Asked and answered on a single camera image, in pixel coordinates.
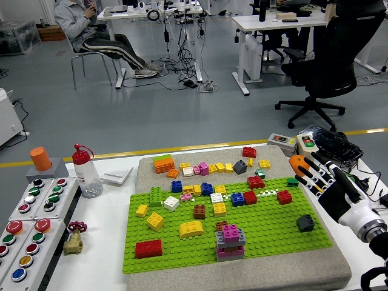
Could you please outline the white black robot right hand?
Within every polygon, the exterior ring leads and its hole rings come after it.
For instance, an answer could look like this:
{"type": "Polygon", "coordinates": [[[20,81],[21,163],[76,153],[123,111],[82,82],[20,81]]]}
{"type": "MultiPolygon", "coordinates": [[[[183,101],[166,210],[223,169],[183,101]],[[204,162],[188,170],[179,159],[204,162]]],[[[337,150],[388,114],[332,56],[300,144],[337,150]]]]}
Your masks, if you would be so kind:
{"type": "Polygon", "coordinates": [[[304,157],[316,175],[298,166],[297,169],[310,180],[295,175],[317,198],[322,208],[338,224],[349,227],[363,242],[369,243],[374,237],[387,232],[387,224],[372,210],[371,202],[364,192],[352,182],[332,161],[312,153],[326,169],[318,167],[312,160],[304,157]]]}

